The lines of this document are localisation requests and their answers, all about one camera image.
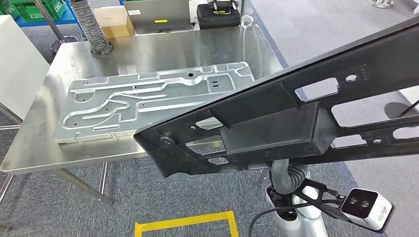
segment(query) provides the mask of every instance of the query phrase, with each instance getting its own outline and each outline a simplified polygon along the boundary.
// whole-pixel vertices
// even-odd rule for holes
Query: stainless steel table
[[[64,168],[105,162],[106,171],[106,162],[147,154],[132,137],[56,143],[51,136],[73,80],[241,61],[249,64],[255,79],[282,69],[257,25],[140,35],[112,43],[115,50],[101,57],[91,55],[88,42],[60,47],[0,171],[18,175],[55,170],[94,197],[111,203],[103,195],[102,182],[98,192]]]

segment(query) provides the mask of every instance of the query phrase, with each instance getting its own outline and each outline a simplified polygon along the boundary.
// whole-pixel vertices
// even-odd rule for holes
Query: black case
[[[240,13],[230,8],[220,8],[218,11],[230,12],[230,14],[216,14],[214,9],[209,9],[206,4],[200,4],[197,8],[199,27],[201,30],[234,27],[240,24]]]

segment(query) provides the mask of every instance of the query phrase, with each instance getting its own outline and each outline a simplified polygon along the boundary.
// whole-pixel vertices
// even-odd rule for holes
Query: aluminum plate
[[[52,138],[74,143],[131,136],[252,81],[246,62],[75,80]]]

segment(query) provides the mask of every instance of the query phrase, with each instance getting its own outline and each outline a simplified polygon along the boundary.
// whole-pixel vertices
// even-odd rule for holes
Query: laptop
[[[124,1],[137,34],[190,30],[189,0]]]

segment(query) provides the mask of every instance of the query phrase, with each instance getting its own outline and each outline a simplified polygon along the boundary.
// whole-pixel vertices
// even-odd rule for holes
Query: black mounting bracket
[[[415,17],[142,128],[134,138],[165,177],[259,169],[283,158],[299,165],[419,154],[419,138],[393,136],[398,128],[418,126],[418,116],[342,127],[332,113],[335,105],[418,85],[418,52]],[[337,93],[311,101],[297,95],[328,78],[337,80]],[[199,126],[207,119],[219,125]],[[355,134],[366,144],[331,147],[335,138]],[[224,149],[202,155],[188,146],[213,136]]]

